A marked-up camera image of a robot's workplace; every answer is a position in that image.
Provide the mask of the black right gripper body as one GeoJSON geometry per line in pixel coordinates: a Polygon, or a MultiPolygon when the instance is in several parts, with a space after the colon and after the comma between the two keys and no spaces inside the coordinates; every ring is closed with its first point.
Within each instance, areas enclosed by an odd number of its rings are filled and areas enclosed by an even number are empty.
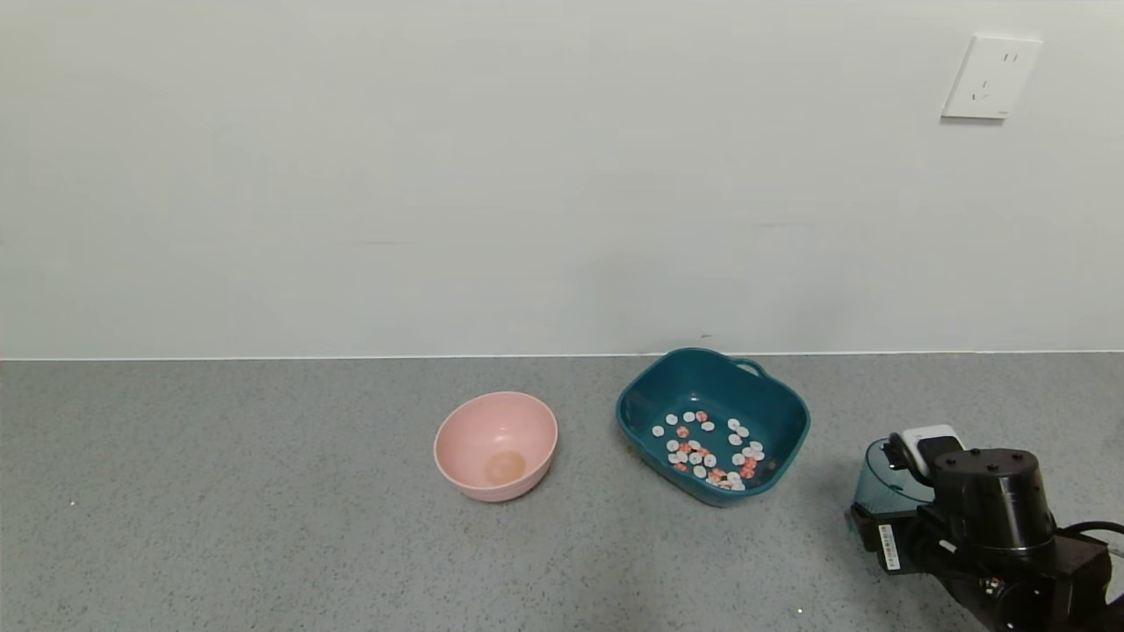
{"type": "Polygon", "coordinates": [[[939,532],[931,505],[874,517],[874,552],[889,575],[939,574],[939,532]]]}

